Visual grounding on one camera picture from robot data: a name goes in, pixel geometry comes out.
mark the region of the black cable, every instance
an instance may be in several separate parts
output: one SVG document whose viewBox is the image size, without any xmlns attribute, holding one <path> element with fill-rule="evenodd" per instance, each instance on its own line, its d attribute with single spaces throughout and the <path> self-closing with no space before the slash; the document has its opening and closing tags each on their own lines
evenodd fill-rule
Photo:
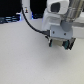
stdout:
<svg viewBox="0 0 84 84">
<path fill-rule="evenodd" d="M 36 32 L 39 32 L 39 33 L 41 33 L 41 34 L 50 36 L 50 31 L 40 31 L 40 30 L 34 28 L 34 27 L 29 23 L 29 21 L 27 20 L 27 18 L 26 18 L 26 16 L 25 16 L 25 13 L 24 13 L 22 0 L 21 0 L 21 9 L 22 9 L 22 14 L 23 14 L 23 16 L 24 16 L 24 19 L 25 19 L 25 21 L 27 22 L 27 24 L 30 26 L 30 28 L 32 28 L 32 29 L 33 29 L 34 31 L 36 31 Z"/>
</svg>

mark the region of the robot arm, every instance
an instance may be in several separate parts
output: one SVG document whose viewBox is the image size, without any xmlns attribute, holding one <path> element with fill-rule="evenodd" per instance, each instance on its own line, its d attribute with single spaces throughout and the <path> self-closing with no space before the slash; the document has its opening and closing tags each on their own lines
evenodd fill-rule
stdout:
<svg viewBox="0 0 84 84">
<path fill-rule="evenodd" d="M 74 28 L 84 28 L 84 0 L 47 0 L 42 22 L 42 31 L 34 28 L 28 20 L 32 19 L 30 0 L 21 0 L 23 19 L 36 32 L 44 34 L 49 40 L 61 42 L 65 49 L 73 47 L 75 38 Z"/>
</svg>

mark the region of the screw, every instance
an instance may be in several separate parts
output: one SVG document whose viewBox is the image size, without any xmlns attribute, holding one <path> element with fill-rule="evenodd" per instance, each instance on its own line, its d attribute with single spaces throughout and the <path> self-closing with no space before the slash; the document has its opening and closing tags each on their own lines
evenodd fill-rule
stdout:
<svg viewBox="0 0 84 84">
<path fill-rule="evenodd" d="M 64 35 L 66 36 L 66 33 L 64 33 Z"/>
<path fill-rule="evenodd" d="M 53 34 L 55 34 L 55 32 L 53 31 Z"/>
</svg>

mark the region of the white table surface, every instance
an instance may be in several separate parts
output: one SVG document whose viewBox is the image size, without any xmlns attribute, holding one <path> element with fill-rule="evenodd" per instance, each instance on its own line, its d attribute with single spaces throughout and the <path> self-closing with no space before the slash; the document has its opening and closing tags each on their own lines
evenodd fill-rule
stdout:
<svg viewBox="0 0 84 84">
<path fill-rule="evenodd" d="M 71 51 L 49 48 L 25 21 L 0 24 L 0 84 L 84 84 L 84 40 Z"/>
</svg>

